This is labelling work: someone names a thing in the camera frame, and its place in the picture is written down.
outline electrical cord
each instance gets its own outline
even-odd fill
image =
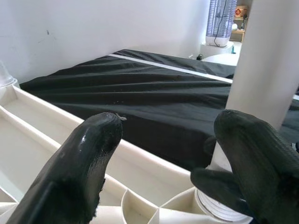
[[[217,28],[217,33],[216,33],[216,36],[214,38],[214,43],[216,44],[217,47],[219,47],[220,45],[216,43],[216,38],[218,36],[218,32],[219,32],[219,28],[220,28],[220,24],[222,23],[222,20],[223,20],[223,17],[224,17],[224,11],[225,11],[225,7],[226,7],[226,3],[227,3],[228,0],[225,0],[225,3],[224,3],[224,8],[223,8],[223,13],[222,13],[222,17],[220,19],[220,22],[218,24],[218,28]]]

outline black cloth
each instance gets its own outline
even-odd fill
[[[176,67],[222,77],[231,76],[235,69],[137,51],[116,54],[152,58],[172,66],[177,62]],[[125,140],[191,170],[210,162],[211,156],[203,151],[204,142],[214,135],[214,120],[225,108],[230,84],[105,56],[36,78],[21,88],[82,119],[100,112],[118,113],[127,118],[123,123]],[[298,117],[299,103],[293,101],[281,128],[290,142],[298,141]]]

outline white container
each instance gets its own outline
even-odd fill
[[[216,47],[211,46],[208,43],[202,43],[200,47],[200,54],[203,55],[203,58],[210,57],[213,55],[220,54],[231,54],[233,50],[234,43],[229,41],[225,47]]]

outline black glove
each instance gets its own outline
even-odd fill
[[[84,121],[42,168],[7,224],[89,223],[121,135],[114,114]]]
[[[197,168],[193,184],[260,224],[299,223],[299,154],[267,122],[233,110],[214,124],[233,173]]]

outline white cylinder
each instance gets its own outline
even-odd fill
[[[280,128],[299,84],[298,12],[297,0],[253,1],[227,109]],[[231,171],[218,144],[209,169]]]

